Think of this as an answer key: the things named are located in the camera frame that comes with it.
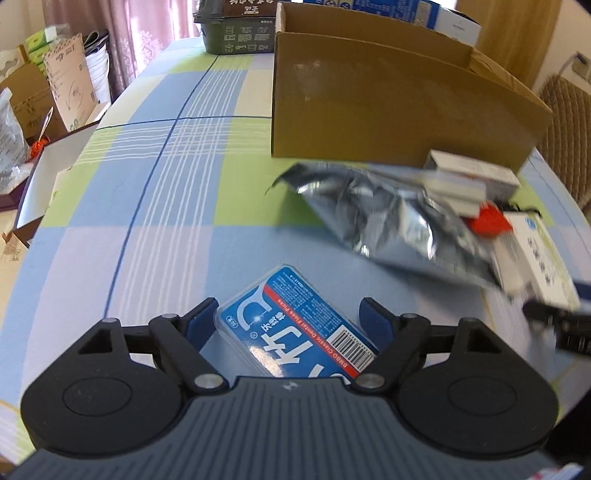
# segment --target checkered tablecloth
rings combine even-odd
[[[380,267],[342,248],[303,201],[267,191],[294,160],[271,158],[272,55],[216,57],[173,44],[115,102],[38,230],[0,332],[0,453],[32,449],[18,415],[26,387],[105,316],[124,325],[229,300],[291,264],[354,322],[371,296],[434,323],[479,317],[552,384],[562,413],[591,386],[585,359],[532,337],[500,293]],[[517,201],[537,206],[573,278],[591,280],[591,229],[537,153]],[[203,355],[244,373],[217,336]]]

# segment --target blue product box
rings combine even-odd
[[[220,307],[217,325],[246,359],[274,377],[350,383],[378,353],[287,265]]]
[[[328,7],[341,7],[351,9],[353,0],[303,0],[305,4],[327,5]]]
[[[439,6],[430,0],[354,0],[353,2],[353,10],[396,18],[431,30],[435,27]]]

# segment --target blue line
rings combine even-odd
[[[199,84],[201,84],[201,82],[203,81],[203,79],[207,76],[209,70],[211,70],[211,68],[213,67],[213,65],[216,63],[216,60],[219,58],[219,56],[217,56],[214,61],[212,62],[212,64],[209,66],[209,68],[205,71],[205,73],[203,74],[203,76],[199,79],[199,81],[197,82],[197,84],[195,85],[195,87],[193,88],[193,90],[191,90],[191,93],[189,93],[189,96],[187,97],[187,99],[185,100],[185,103],[183,104],[183,106],[180,109],[180,112],[178,113],[179,115],[181,113],[183,113],[184,108],[187,106],[189,100],[191,99],[191,97],[193,96],[193,93],[195,93],[195,90],[197,90],[197,87],[199,86]],[[134,214],[131,218],[131,222],[129,223],[129,228],[127,229],[127,233],[125,234],[125,239],[123,240],[123,245],[121,246],[121,253],[119,254],[119,259],[117,260],[117,265],[115,267],[115,272],[113,273],[113,280],[111,280],[111,286],[109,287],[109,294],[107,295],[107,301],[105,304],[105,311],[103,312],[103,317],[106,318],[107,314],[109,313],[109,307],[111,306],[111,300],[113,297],[113,292],[115,291],[115,284],[117,283],[117,278],[119,277],[119,271],[121,270],[121,265],[123,264],[123,257],[125,256],[125,249],[127,248],[127,244],[129,243],[129,237],[131,236],[131,230],[134,227],[134,223],[135,223],[135,219],[138,216],[139,213],[139,209],[142,205],[142,201],[144,200],[145,194],[148,190],[148,185],[150,184],[150,180],[152,180],[152,176],[154,176],[154,172],[156,171],[156,167],[158,166],[158,163],[160,162],[160,159],[162,158],[162,154],[164,153],[164,149],[166,148],[166,145],[168,144],[168,140],[170,140],[171,135],[173,134],[174,128],[176,127],[178,121],[181,120],[181,118],[179,116],[176,117],[176,119],[174,120],[173,126],[170,128],[170,132],[168,132],[168,135],[166,137],[166,140],[164,140],[164,144],[162,145],[162,148],[160,149],[160,153],[158,153],[158,157],[156,157],[156,161],[154,162],[154,165],[152,166],[152,170],[150,171],[150,174],[148,175],[148,178],[146,179],[146,183],[144,184],[144,188],[142,190],[141,195],[139,196],[139,201],[138,201],[138,205],[135,208]]]
[[[269,119],[269,120],[271,119],[270,116],[260,116],[260,115],[180,116],[178,118],[164,118],[162,120],[144,120],[143,122],[131,122],[129,124],[107,125],[106,127],[100,127],[100,128],[97,128],[96,130],[97,131],[98,130],[107,130],[109,128],[125,127],[127,125],[157,124],[158,122],[177,122],[179,120],[202,120],[202,119],[208,119],[208,118],[265,118],[265,119]]]

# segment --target barcode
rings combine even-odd
[[[414,16],[414,24],[426,27],[429,22],[429,15],[431,14],[431,5],[427,2],[419,2],[417,5],[417,13]]]
[[[374,353],[345,325],[337,328],[326,341],[358,372],[374,361]]]

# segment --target pink curtain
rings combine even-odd
[[[43,0],[46,25],[70,24],[72,33],[109,31],[113,99],[173,41],[199,35],[195,0]]]

